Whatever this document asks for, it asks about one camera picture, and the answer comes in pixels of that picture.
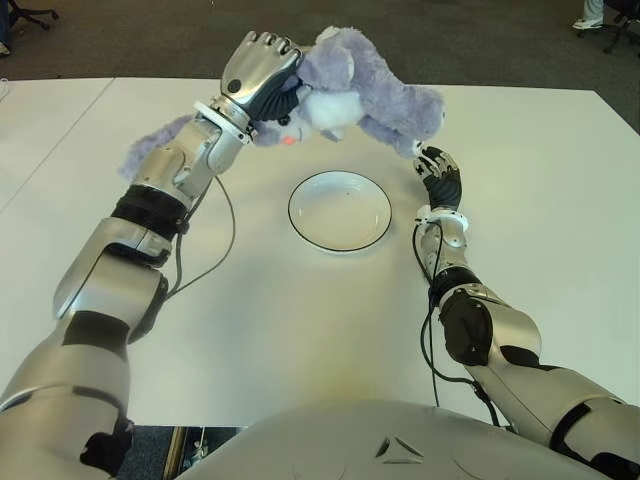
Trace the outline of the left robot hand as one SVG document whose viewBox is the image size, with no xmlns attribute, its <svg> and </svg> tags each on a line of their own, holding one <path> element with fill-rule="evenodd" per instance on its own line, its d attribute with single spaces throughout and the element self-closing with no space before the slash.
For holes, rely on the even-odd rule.
<svg viewBox="0 0 640 480">
<path fill-rule="evenodd" d="M 296 77 L 302 60 L 289 38 L 250 31 L 224 68 L 221 94 L 251 121 L 283 118 L 308 94 Z"/>
</svg>

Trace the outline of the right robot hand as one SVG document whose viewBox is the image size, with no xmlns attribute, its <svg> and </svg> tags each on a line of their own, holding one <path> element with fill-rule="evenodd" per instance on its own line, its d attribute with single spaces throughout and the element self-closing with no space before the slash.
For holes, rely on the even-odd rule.
<svg viewBox="0 0 640 480">
<path fill-rule="evenodd" d="M 433 146 L 419 145 L 414 170 L 426 188 L 432 210 L 458 210 L 462 199 L 461 175 L 449 153 Z"/>
</svg>

